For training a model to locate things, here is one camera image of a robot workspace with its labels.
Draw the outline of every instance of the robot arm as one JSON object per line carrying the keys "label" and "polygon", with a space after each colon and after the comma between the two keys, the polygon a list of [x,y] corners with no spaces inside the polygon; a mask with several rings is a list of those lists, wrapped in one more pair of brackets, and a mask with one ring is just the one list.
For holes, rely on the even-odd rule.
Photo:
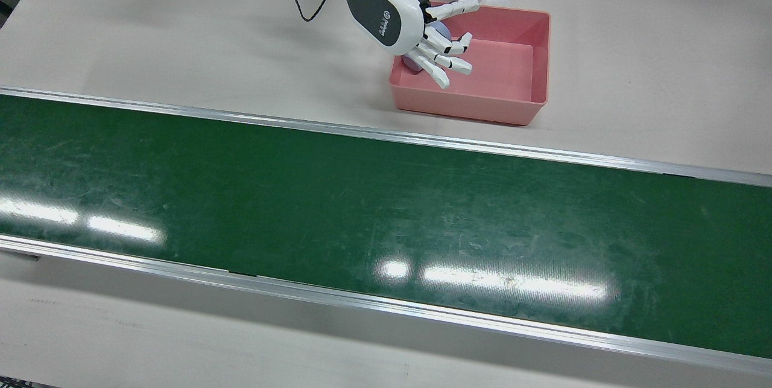
{"label": "robot arm", "polygon": [[433,7],[429,0],[346,0],[359,28],[380,47],[395,56],[407,56],[429,74],[441,88],[450,85],[441,67],[471,74],[472,66],[455,57],[466,52],[472,34],[452,41],[432,25],[464,12],[477,11],[479,1],[460,0]]}

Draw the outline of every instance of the conveyor belt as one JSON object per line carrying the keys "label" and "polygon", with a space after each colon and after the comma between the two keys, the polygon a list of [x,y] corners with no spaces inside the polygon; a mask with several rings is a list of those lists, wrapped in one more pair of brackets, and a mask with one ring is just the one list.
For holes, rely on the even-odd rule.
{"label": "conveyor belt", "polygon": [[0,234],[772,358],[772,188],[0,96]]}

